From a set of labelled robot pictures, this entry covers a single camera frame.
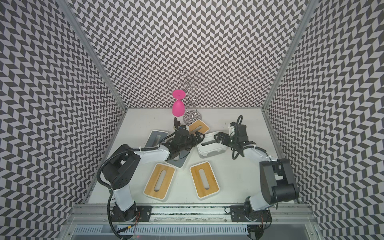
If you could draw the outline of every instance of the red wire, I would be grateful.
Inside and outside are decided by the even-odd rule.
[[[137,220],[139,219],[140,217],[140,212],[139,212],[139,216],[136,217],[136,221],[135,221],[135,228],[133,229],[133,235],[135,235],[135,231],[136,231],[136,224],[137,224]]]

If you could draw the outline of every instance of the black mounting plate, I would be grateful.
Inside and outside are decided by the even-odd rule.
[[[152,206],[137,206],[137,210],[140,212],[138,222],[149,222],[151,217]]]
[[[242,205],[233,205],[229,206],[231,212],[231,219],[232,222],[268,222],[271,220],[271,217],[268,214],[267,210],[261,210],[254,212],[252,215],[255,217],[255,221],[250,221],[245,216],[244,206]]]
[[[137,220],[137,222],[149,222],[149,218],[151,217],[151,212],[152,212],[152,206],[136,206],[136,208],[137,208],[137,211],[140,212],[140,216],[139,216],[139,213],[137,214],[137,216],[139,216],[139,219]],[[114,206],[111,211],[112,222],[126,222],[124,221],[124,217],[118,214],[118,212],[120,212],[120,209],[118,209],[118,206]]]
[[[264,234],[264,228],[260,225],[248,225],[247,226],[248,235],[247,237],[252,240],[259,240]]]

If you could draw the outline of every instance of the black cable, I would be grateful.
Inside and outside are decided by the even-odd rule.
[[[112,201],[112,200],[116,200],[116,199],[111,199],[111,201]],[[110,207],[110,208],[112,208],[112,210],[113,210],[113,207]]]
[[[237,121],[236,121],[236,124],[241,124],[243,122],[243,115],[240,115],[238,118],[237,118]]]
[[[132,228],[134,225],[135,225],[135,224],[131,224],[131,225],[127,226],[127,227],[124,227],[124,228],[120,229],[120,230],[118,231],[118,233],[125,232],[126,230]]]
[[[113,224],[112,224],[112,220],[111,220],[111,212],[110,212],[110,210],[109,210],[110,205],[111,205],[111,199],[112,199],[112,196],[113,196],[113,194],[111,194],[111,195],[109,196],[108,203],[107,203],[107,217],[108,217],[109,225],[111,226],[112,232],[116,235],[116,237],[118,237],[118,238],[121,239],[121,240],[128,240],[128,239],[130,239],[133,235],[131,235],[129,238],[122,237],[122,236],[116,231],[115,227],[114,227]]]
[[[191,151],[189,151],[189,153],[187,155],[185,155],[184,157],[188,157],[188,155],[191,153]],[[179,158],[180,158],[180,154],[179,154]]]
[[[267,222],[268,222],[268,218],[269,218],[269,215],[268,215],[268,212],[267,212],[267,217],[266,217],[266,220],[265,220],[265,226],[263,227],[264,230],[265,230],[265,228],[266,228],[266,224],[267,224]]]
[[[272,215],[271,215],[271,210],[269,209],[268,209],[268,214],[269,214],[269,217],[271,218],[271,222],[269,223],[268,227],[264,227],[264,230],[268,229],[272,224]]]
[[[175,132],[176,132],[176,130],[175,130],[171,135],[168,135],[168,136],[166,136],[165,138],[161,139],[160,142],[159,142],[159,145],[160,145],[164,140],[166,140],[167,138],[170,138],[170,137],[172,137],[173,135],[175,135]]]
[[[236,160],[236,158],[240,155],[240,153],[238,152],[235,156],[235,149],[232,150],[232,160]]]
[[[273,192],[273,194],[275,195],[275,199],[276,199],[276,210],[277,210],[277,208],[279,207],[279,203],[277,202],[277,195],[276,195],[276,191],[275,191],[275,188],[274,188],[274,187],[272,187],[272,192]]]
[[[244,150],[244,149],[247,149],[247,148],[254,148],[254,149],[260,150],[260,151],[262,151],[262,152],[264,152],[266,154],[266,150],[264,148],[253,146],[253,145],[245,146],[241,150]]]
[[[157,146],[155,146],[155,147],[146,147],[146,148],[142,148],[141,151],[156,150],[156,149],[158,149],[158,148],[159,148],[159,147],[157,147]],[[113,158],[115,158],[115,157],[117,157],[117,156],[120,156],[120,155],[122,155],[122,154],[129,153],[129,152],[138,152],[138,151],[140,151],[139,148],[131,148],[131,149],[124,150],[124,151],[122,151],[122,152],[118,152],[118,153],[116,153],[115,155],[109,157],[105,162],[103,162],[103,163],[101,164],[100,168],[98,169],[97,174],[96,174],[96,179],[97,179],[97,181],[98,181],[101,185],[103,185],[103,186],[107,187],[109,190],[111,190],[112,187],[111,187],[108,183],[106,183],[106,182],[104,182],[103,180],[101,180],[101,172],[103,171],[104,167],[111,161],[111,159],[113,159]]]

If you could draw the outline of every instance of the pink wine glass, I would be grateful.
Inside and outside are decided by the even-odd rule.
[[[175,90],[172,96],[177,99],[172,106],[172,114],[176,117],[181,117],[185,112],[184,103],[181,101],[181,99],[185,98],[185,92],[183,90]]]

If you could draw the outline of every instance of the wall panel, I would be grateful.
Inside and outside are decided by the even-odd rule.
[[[48,239],[122,115],[53,0],[0,2],[0,239]]]
[[[268,108],[327,239],[384,239],[383,6],[321,0]]]
[[[130,108],[169,108],[201,71],[200,107],[261,107],[307,0],[70,0]]]

